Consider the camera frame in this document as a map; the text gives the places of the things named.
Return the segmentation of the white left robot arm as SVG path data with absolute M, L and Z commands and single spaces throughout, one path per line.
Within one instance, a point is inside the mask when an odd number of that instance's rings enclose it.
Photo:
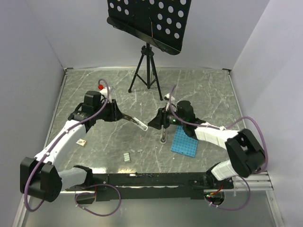
M 116 122 L 123 118 L 117 103 L 110 97 L 110 88 L 88 91 L 84 101 L 70 114 L 58 135 L 34 158 L 26 157 L 20 164 L 20 191 L 53 202 L 60 191 L 78 185 L 83 190 L 93 186 L 93 172 L 84 166 L 74 166 L 58 172 L 57 167 L 76 142 L 83 138 L 98 120 Z

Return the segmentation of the beige metal stapler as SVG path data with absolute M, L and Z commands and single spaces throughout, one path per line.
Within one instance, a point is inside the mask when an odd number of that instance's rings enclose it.
M 123 119 L 127 120 L 129 122 L 132 122 L 133 124 L 135 124 L 138 128 L 140 128 L 143 131 L 148 130 L 148 126 L 145 123 L 143 123 L 142 121 L 140 121 L 139 119 L 137 119 L 136 117 L 131 117 L 129 115 L 123 114 Z

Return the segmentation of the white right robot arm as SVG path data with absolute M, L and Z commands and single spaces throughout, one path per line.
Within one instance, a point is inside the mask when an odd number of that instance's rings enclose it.
M 207 171 L 207 183 L 218 188 L 224 180 L 241 176 L 247 178 L 266 163 L 266 154 L 254 134 L 248 130 L 228 130 L 214 126 L 196 117 L 189 101 L 180 101 L 176 107 L 158 109 L 148 126 L 161 130 L 178 125 L 184 133 L 196 140 L 206 141 L 225 149 L 228 160 L 215 164 Z

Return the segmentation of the metal staple magazine rail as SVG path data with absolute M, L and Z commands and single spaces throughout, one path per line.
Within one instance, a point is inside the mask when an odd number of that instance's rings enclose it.
M 167 141 L 167 132 L 164 126 L 161 128 L 160 143 L 165 144 Z

